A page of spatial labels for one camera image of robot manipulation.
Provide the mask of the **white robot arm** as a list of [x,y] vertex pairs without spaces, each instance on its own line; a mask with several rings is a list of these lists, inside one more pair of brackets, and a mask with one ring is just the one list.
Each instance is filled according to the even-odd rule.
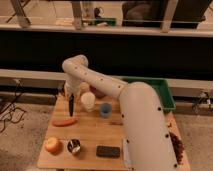
[[63,61],[65,87],[75,94],[82,81],[119,101],[134,171],[179,171],[166,119],[156,91],[147,83],[128,83],[88,68],[84,55]]

